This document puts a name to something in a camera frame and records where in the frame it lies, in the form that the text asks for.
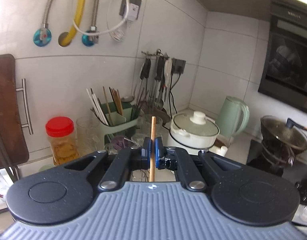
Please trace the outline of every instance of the metal bar handle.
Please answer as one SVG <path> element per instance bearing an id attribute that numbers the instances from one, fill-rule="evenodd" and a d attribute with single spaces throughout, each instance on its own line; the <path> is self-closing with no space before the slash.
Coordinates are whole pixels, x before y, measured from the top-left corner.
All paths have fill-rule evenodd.
<path id="1" fill-rule="evenodd" d="M 28 127 L 29 134 L 32 135 L 33 134 L 33 129 L 32 129 L 32 125 L 31 125 L 31 119 L 30 119 L 29 107 L 28 107 L 26 79 L 22 78 L 21 82 L 22 82 L 22 87 L 15 89 L 16 92 L 22 92 L 23 93 L 24 112 L 26 114 L 26 119 L 27 119 L 27 123 L 22 124 L 21 128 Z"/>

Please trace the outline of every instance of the red lid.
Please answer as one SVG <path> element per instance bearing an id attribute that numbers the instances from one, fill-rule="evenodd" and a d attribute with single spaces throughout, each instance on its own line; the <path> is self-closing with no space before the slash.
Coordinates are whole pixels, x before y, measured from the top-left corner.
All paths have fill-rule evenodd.
<path id="1" fill-rule="evenodd" d="M 73 121 L 69 117 L 58 116 L 46 123 L 47 135 L 51 137 L 63 137 L 73 132 Z"/>

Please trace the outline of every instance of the wok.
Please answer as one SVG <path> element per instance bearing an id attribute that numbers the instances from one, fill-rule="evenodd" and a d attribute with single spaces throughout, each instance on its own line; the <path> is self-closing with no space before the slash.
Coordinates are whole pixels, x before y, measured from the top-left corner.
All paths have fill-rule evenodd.
<path id="1" fill-rule="evenodd" d="M 296 155 L 307 150 L 307 136 L 299 129 L 307 131 L 292 119 L 287 122 L 275 116 L 265 115 L 260 119 L 263 144 L 273 153 L 292 165 Z"/>

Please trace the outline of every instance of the plastic jar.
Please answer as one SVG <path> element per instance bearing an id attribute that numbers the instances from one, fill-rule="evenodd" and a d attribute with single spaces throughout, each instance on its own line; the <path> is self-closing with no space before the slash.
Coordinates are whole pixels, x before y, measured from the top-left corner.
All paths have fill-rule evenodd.
<path id="1" fill-rule="evenodd" d="M 47 122 L 46 132 L 55 165 L 79 158 L 73 131 L 73 121 L 68 117 L 59 116 Z"/>

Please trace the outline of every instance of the black stovetop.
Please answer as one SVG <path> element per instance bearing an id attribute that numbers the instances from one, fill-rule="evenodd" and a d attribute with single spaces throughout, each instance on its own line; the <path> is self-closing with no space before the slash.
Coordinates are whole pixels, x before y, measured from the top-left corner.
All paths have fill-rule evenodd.
<path id="1" fill-rule="evenodd" d="M 302 185 L 298 189 L 300 192 L 300 203 L 307 204 L 307 198 L 304 200 L 307 196 L 307 165 L 295 160 L 293 166 L 289 165 L 283 169 L 276 169 L 263 157 L 262 151 L 262 144 L 251 140 L 246 165 L 280 176 L 292 184 L 299 182 Z"/>

